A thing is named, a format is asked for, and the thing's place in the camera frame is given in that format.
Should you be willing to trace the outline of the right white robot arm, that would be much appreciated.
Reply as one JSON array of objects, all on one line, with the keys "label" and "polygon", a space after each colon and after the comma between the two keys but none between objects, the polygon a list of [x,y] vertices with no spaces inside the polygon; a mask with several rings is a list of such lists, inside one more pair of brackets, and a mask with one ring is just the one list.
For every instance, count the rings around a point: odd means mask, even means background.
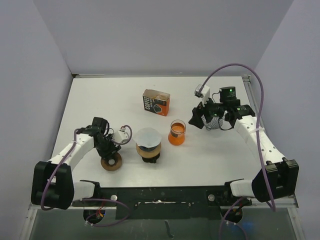
[{"label": "right white robot arm", "polygon": [[247,104],[242,105],[236,97],[236,88],[220,88],[219,103],[210,97],[210,88],[207,85],[198,85],[194,94],[201,102],[192,109],[192,117],[188,123],[202,129],[213,119],[228,122],[230,128],[242,137],[261,164],[261,169],[254,179],[229,182],[229,188],[222,192],[223,200],[233,205],[241,197],[249,197],[263,203],[293,195],[298,180],[298,163],[294,159],[287,159],[275,147],[265,129],[257,125],[258,117],[253,109]]}]

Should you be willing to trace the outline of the blue glass dripper cone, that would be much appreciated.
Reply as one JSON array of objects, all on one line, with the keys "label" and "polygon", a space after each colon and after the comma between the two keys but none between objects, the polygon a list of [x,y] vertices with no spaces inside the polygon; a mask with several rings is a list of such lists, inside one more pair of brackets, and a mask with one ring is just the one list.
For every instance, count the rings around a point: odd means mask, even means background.
[{"label": "blue glass dripper cone", "polygon": [[146,146],[142,146],[142,145],[139,145],[138,147],[139,147],[139,149],[141,149],[144,152],[151,152],[151,151],[154,151],[157,148],[157,146],[146,147]]}]

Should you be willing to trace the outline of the grey glass dripper cone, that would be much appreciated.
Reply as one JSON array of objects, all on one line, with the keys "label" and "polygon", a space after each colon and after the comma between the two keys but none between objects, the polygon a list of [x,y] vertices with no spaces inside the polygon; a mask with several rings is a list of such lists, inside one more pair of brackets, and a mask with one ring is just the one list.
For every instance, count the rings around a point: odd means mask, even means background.
[{"label": "grey glass dripper cone", "polygon": [[220,127],[223,125],[223,120],[215,116],[211,119],[210,122],[208,122],[206,118],[203,116],[202,121],[205,129],[208,131],[220,129]]}]

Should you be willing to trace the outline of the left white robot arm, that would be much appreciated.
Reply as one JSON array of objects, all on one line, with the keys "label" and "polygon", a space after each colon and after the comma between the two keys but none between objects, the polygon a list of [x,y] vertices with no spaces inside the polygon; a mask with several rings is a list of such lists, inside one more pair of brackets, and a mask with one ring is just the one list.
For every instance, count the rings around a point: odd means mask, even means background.
[{"label": "left white robot arm", "polygon": [[117,153],[127,139],[125,126],[110,132],[109,122],[94,117],[90,125],[77,128],[73,139],[60,153],[48,161],[39,161],[34,167],[31,203],[42,210],[66,210],[74,201],[85,200],[95,206],[100,203],[100,184],[90,180],[73,180],[73,170],[87,153],[95,149],[102,159]]}]

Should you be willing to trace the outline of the light wooden ring holder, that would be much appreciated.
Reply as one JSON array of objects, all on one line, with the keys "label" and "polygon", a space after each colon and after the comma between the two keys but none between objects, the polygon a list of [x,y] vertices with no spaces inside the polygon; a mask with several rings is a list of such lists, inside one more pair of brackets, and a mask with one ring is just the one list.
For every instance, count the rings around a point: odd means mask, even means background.
[{"label": "light wooden ring holder", "polygon": [[145,151],[142,151],[141,149],[139,149],[139,145],[136,144],[136,151],[137,153],[141,156],[141,157],[144,157],[144,158],[152,158],[156,155],[158,155],[160,152],[161,152],[161,148],[162,148],[162,144],[159,143],[157,145],[157,148],[153,151],[150,151],[150,152],[145,152]]}]

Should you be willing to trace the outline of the dark green glass dripper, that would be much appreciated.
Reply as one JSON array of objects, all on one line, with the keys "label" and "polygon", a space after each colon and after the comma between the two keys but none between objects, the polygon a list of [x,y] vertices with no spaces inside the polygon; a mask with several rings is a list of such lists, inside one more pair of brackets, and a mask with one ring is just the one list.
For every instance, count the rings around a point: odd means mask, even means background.
[{"label": "dark green glass dripper", "polygon": [[156,164],[157,163],[157,160],[159,159],[160,157],[160,154],[154,156],[154,157],[150,157],[150,158],[147,158],[147,157],[142,157],[142,160],[145,162],[145,163],[150,163],[150,164]]}]

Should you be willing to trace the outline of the white paper coffee filter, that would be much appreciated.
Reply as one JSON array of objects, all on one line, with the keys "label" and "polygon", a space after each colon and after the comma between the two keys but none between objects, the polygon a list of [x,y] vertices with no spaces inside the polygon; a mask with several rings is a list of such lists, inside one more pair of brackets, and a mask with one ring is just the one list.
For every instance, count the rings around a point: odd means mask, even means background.
[{"label": "white paper coffee filter", "polygon": [[140,129],[133,135],[133,140],[138,146],[153,148],[161,143],[161,134],[151,127]]}]

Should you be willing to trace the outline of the dark wooden ring holder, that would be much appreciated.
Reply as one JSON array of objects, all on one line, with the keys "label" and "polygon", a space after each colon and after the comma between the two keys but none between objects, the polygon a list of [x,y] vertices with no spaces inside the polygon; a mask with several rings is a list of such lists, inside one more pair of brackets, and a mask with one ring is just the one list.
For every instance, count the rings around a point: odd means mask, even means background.
[{"label": "dark wooden ring holder", "polygon": [[111,156],[110,159],[102,158],[100,164],[103,169],[109,172],[114,172],[122,167],[123,161],[119,153],[115,153]]}]

